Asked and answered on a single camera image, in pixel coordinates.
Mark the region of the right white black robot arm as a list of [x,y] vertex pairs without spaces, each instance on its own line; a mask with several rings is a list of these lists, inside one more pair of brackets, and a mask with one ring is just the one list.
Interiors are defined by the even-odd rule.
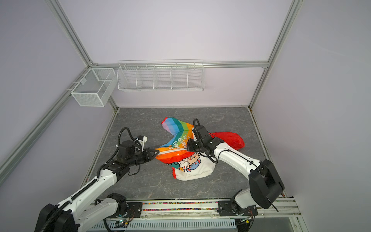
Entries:
[[253,206],[268,209],[284,192],[283,184],[274,164],[265,159],[259,161],[233,149],[219,138],[204,143],[189,139],[187,151],[200,153],[213,162],[223,161],[248,179],[248,188],[237,192],[230,200],[227,212],[242,215]]

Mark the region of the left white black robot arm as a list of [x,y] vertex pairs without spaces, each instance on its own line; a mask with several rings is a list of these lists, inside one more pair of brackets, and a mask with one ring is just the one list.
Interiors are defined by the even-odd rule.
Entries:
[[109,217],[135,217],[136,208],[130,208],[127,198],[118,193],[109,194],[93,207],[90,204],[108,188],[116,184],[137,166],[153,160],[159,150],[144,148],[144,142],[125,141],[97,171],[97,175],[76,193],[56,205],[48,204],[39,213],[37,232],[86,232]]

